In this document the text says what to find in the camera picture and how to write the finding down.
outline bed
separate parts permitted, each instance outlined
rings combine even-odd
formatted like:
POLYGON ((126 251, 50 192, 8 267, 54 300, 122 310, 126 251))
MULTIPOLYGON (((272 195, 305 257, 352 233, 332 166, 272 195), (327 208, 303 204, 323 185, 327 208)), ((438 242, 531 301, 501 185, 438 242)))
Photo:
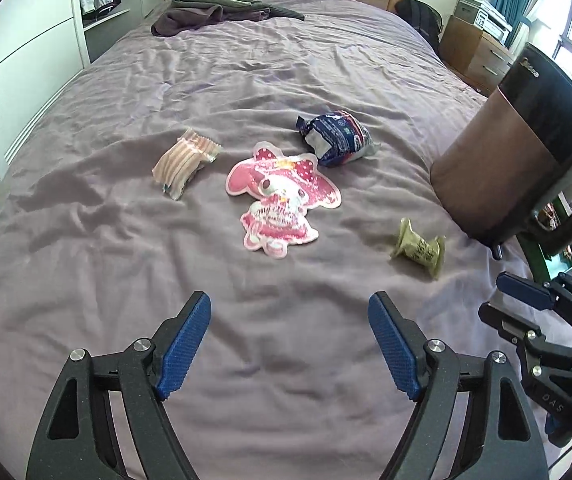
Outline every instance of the bed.
MULTIPOLYGON (((385 290, 428 337, 455 351, 514 351, 485 327, 504 302, 502 270, 526 276, 515 242, 496 262, 440 206, 429 168, 484 99, 397 16, 355 0, 265 0, 306 21, 222 23, 155 38, 158 9, 85 70, 13 161, 0 213, 0 460, 16 477, 68 353, 123 350, 176 316, 193 290, 213 304, 181 391, 165 403, 202 480, 376 479, 413 409, 387 371, 367 320, 385 290), (322 170, 337 209, 307 218, 319 239, 283 260, 243 246, 252 199, 226 175, 259 140, 304 151, 298 115, 342 108, 379 152, 322 170), (178 202, 151 168, 187 127, 223 145, 178 202), (438 280, 389 251, 402 217, 446 236, 438 280)), ((571 344, 557 318, 534 317, 571 344)), ((143 473, 123 407, 114 418, 129 474, 143 473)), ((465 404, 458 402, 446 455, 465 404)), ((448 475, 447 460, 436 478, 448 475)))

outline drawer handle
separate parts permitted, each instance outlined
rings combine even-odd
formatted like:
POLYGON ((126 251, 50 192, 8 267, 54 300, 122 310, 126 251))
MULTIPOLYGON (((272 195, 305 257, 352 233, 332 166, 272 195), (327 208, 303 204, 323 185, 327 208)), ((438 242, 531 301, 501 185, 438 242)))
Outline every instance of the drawer handle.
POLYGON ((490 70, 486 65, 483 65, 483 68, 484 68, 484 70, 487 70, 488 72, 490 72, 492 75, 499 75, 494 70, 490 70))
POLYGON ((499 59, 501 59, 502 61, 505 61, 506 59, 504 57, 501 57, 499 54, 497 54, 493 49, 490 49, 490 53, 494 54, 495 56, 497 56, 499 59))

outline pink bunny sticker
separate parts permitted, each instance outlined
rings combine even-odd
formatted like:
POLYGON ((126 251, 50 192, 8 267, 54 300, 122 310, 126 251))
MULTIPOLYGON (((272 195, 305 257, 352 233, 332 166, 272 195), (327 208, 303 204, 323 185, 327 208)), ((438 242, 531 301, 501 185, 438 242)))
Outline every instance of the pink bunny sticker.
POLYGON ((288 245, 316 240, 307 210, 341 204, 339 189, 317 171, 312 153, 284 156, 269 142, 258 142, 253 158, 235 165, 226 179, 230 195, 248 193, 258 199, 240 219, 246 230, 243 245, 251 251, 263 248, 273 258, 284 258, 288 245))

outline white sheer curtain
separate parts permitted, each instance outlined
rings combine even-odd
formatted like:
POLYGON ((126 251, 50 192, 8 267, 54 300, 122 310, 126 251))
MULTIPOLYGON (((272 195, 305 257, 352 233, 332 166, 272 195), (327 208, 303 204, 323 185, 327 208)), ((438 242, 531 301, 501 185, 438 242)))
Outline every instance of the white sheer curtain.
MULTIPOLYGON (((530 0, 528 2, 528 6, 526 7, 526 12, 524 12, 524 17, 527 20, 530 20, 530 22, 534 22, 534 20, 536 20, 537 13, 539 12, 539 9, 541 8, 541 5, 544 1, 545 0, 530 0)), ((517 25, 515 40, 510 47, 511 54, 518 56, 523 47, 526 45, 526 42, 528 41, 528 30, 528 25, 525 23, 519 23, 517 25)))

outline green tray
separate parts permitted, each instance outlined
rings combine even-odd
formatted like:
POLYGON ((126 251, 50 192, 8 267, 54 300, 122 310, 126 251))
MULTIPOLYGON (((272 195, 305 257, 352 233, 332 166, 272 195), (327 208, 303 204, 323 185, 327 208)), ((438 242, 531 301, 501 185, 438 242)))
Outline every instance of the green tray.
MULTIPOLYGON (((559 198, 552 201, 552 206, 561 222, 568 218, 568 214, 559 198)), ((532 235, 526 232, 519 233, 517 241, 526 255, 526 261, 528 266, 530 266, 530 272, 532 272, 532 278, 535 282, 549 282, 560 272, 568 272, 572 269, 572 259, 567 260, 563 257, 563 252, 551 258, 546 258, 532 235)))

